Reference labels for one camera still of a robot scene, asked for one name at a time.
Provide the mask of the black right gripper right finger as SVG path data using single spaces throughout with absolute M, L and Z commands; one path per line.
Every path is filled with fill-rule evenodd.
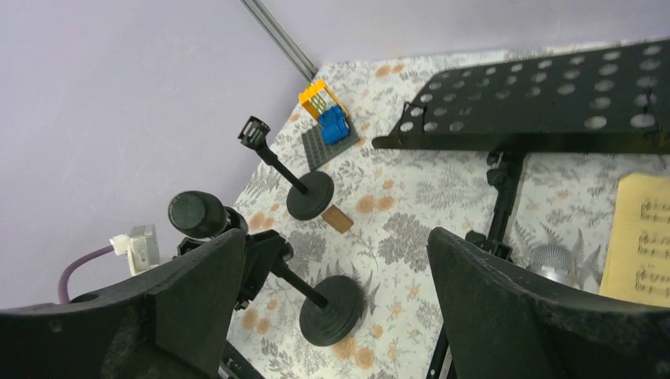
M 442 227 L 427 256 L 460 378 L 666 378 L 669 311 L 556 283 Z

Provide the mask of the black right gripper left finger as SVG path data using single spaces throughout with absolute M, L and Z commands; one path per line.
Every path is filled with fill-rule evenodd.
M 3 310 L 2 377 L 217 377 L 245 245 L 228 231 L 70 303 Z

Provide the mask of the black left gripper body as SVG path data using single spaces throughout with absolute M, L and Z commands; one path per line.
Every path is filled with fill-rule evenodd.
M 185 237 L 178 256 L 198 257 L 186 284 L 178 286 L 181 312 L 234 312 L 255 300 L 277 261 L 293 257 L 293 248 L 275 230 L 220 236 L 208 241 Z

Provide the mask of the silver grey microphone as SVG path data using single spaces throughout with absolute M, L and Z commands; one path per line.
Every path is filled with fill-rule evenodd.
M 530 250 L 526 268 L 546 279 L 568 287 L 580 288 L 578 262 L 583 256 L 583 248 L 575 246 L 571 250 L 557 244 L 541 244 Z

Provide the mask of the yellow sheet music page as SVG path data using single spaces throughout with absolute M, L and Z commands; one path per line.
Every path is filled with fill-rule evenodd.
M 669 307 L 669 178 L 633 173 L 619 181 L 599 294 Z

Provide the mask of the black tripod music stand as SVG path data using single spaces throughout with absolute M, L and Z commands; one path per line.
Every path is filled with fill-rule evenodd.
M 487 154 L 487 182 L 498 193 L 486 235 L 463 239 L 505 261 L 503 241 L 525 157 L 530 152 L 669 153 L 669 41 L 584 51 L 586 68 L 576 79 L 560 73 L 578 54 L 559 55 L 548 92 L 525 82 L 509 99 L 516 75 L 502 63 L 435 74 L 407 102 L 392 131 L 376 137 L 380 149 L 477 151 Z

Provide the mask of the black microphone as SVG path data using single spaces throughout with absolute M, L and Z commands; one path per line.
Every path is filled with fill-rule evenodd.
M 190 238 L 215 238 L 231 229 L 249 231 L 244 217 L 211 193 L 189 190 L 175 195 L 167 208 L 171 225 Z

